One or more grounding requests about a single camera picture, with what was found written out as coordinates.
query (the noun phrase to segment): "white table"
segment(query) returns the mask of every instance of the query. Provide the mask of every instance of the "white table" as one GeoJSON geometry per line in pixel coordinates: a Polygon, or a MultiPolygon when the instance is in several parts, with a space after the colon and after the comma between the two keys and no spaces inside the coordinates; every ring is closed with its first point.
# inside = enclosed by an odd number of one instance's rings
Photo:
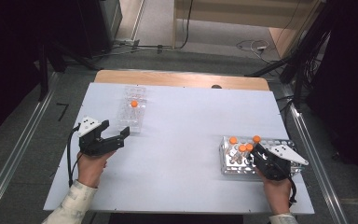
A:
{"type": "MultiPolygon", "coordinates": [[[[76,119],[84,116],[111,126],[103,137],[118,134],[115,120],[125,84],[91,83],[76,119]]],[[[91,210],[101,212],[247,214],[270,213],[261,181],[220,172],[218,146],[223,135],[287,139],[271,91],[147,87],[144,125],[138,135],[108,161],[91,210]]],[[[72,162],[79,150],[72,139],[72,162]]],[[[68,189],[66,151],[55,175],[45,210],[55,209],[68,189]]],[[[313,214],[301,175],[296,175],[291,210],[313,214]]]]}

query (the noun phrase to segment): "orange cap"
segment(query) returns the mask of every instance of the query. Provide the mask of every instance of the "orange cap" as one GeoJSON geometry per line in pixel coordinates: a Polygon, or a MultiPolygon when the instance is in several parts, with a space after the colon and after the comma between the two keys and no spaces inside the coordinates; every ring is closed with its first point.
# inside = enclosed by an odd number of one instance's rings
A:
{"type": "Polygon", "coordinates": [[[245,146],[245,145],[240,145],[240,146],[238,147],[238,150],[239,150],[240,152],[245,152],[245,151],[246,151],[246,146],[245,146]]]}
{"type": "Polygon", "coordinates": [[[234,144],[237,144],[237,143],[238,143],[237,138],[234,137],[234,136],[230,137],[228,141],[229,141],[229,143],[230,143],[231,145],[234,145],[234,144]]]}
{"type": "Polygon", "coordinates": [[[131,101],[131,106],[132,107],[138,106],[138,101],[131,101]]]}
{"type": "Polygon", "coordinates": [[[246,144],[246,151],[251,152],[253,150],[252,144],[246,144]]]}
{"type": "Polygon", "coordinates": [[[259,143],[261,141],[261,137],[258,136],[258,135],[255,135],[253,140],[254,140],[255,143],[259,143]]]}

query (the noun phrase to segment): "floor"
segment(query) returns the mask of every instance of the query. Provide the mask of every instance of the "floor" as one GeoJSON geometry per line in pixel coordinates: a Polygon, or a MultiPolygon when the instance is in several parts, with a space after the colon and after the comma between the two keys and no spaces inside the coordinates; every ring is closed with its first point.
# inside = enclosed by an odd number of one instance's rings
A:
{"type": "MultiPolygon", "coordinates": [[[[171,44],[172,1],[121,0],[121,4],[123,15],[128,20],[123,21],[117,39],[129,41],[139,39],[140,45],[171,44]]],[[[180,45],[184,40],[186,21],[178,21],[177,29],[176,44],[180,45]]],[[[128,51],[127,48],[114,49],[110,55],[98,59],[96,63],[108,69],[173,70],[242,76],[267,65],[268,63],[263,60],[269,62],[280,60],[265,27],[231,26],[200,21],[190,23],[189,39],[181,52],[157,55],[151,50],[133,54],[128,54],[128,51]],[[269,43],[268,48],[261,54],[262,59],[250,46],[252,41],[257,40],[262,40],[257,44],[269,43]]],[[[263,76],[268,80],[277,98],[285,95],[282,84],[277,81],[278,73],[281,71],[282,69],[277,69],[263,76]]],[[[5,168],[10,153],[17,152],[21,147],[19,143],[22,143],[26,150],[21,152],[23,154],[19,153],[22,159],[16,164],[17,169],[12,170],[10,182],[0,186],[1,189],[5,189],[0,198],[0,223],[40,223],[43,217],[48,215],[48,212],[43,211],[42,208],[54,172],[62,157],[66,130],[73,127],[78,108],[81,107],[82,95],[86,92],[88,83],[94,78],[94,71],[89,71],[75,63],[69,66],[65,74],[52,74],[50,81],[55,80],[57,88],[51,93],[50,101],[46,102],[46,105],[39,104],[36,101],[39,89],[35,88],[1,127],[0,174],[5,168]],[[62,107],[57,105],[58,103],[70,105],[60,122],[57,122],[57,118],[62,113],[62,107]],[[45,115],[35,121],[37,124],[35,127],[28,128],[28,120],[37,111],[35,109],[44,111],[45,115]],[[33,134],[31,141],[19,141],[23,138],[22,131],[24,129],[26,131],[27,128],[29,133],[33,134]]],[[[300,216],[299,222],[358,223],[358,167],[340,160],[332,160],[331,157],[336,151],[331,147],[328,131],[305,105],[303,108],[302,116],[306,121],[312,143],[346,218],[341,220],[332,218],[331,208],[326,205],[327,199],[321,191],[322,187],[316,176],[318,171],[311,166],[305,171],[304,176],[309,184],[309,194],[316,215],[300,216]]],[[[297,130],[296,119],[289,119],[287,125],[293,138],[301,143],[303,136],[297,130]]],[[[91,215],[86,216],[85,223],[91,220],[91,215]]],[[[94,223],[107,223],[109,218],[107,214],[99,214],[94,223]]],[[[266,216],[254,216],[244,217],[243,220],[244,223],[267,223],[265,218],[266,216]]]]}

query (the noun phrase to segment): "sleeve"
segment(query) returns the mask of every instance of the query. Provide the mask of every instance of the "sleeve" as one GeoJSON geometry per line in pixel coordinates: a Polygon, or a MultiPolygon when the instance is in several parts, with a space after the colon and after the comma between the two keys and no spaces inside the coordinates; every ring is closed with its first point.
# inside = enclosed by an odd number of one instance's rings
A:
{"type": "Polygon", "coordinates": [[[60,206],[42,224],[80,224],[90,208],[96,191],[97,189],[75,181],[60,206]]]}
{"type": "Polygon", "coordinates": [[[269,221],[271,221],[271,224],[298,224],[296,218],[291,213],[269,217],[269,221]]]}

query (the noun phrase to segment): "human hand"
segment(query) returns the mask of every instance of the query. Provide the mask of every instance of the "human hand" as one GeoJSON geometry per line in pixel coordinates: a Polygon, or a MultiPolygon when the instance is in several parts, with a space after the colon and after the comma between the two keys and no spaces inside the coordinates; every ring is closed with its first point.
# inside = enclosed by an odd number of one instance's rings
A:
{"type": "Polygon", "coordinates": [[[289,197],[292,184],[289,179],[280,181],[267,179],[257,168],[257,174],[264,183],[264,192],[266,194],[269,207],[274,215],[289,213],[289,197]]]}
{"type": "Polygon", "coordinates": [[[107,159],[115,154],[115,151],[106,153],[100,157],[90,157],[88,155],[77,153],[78,179],[77,181],[90,187],[98,188],[103,168],[106,167],[107,159]]]}

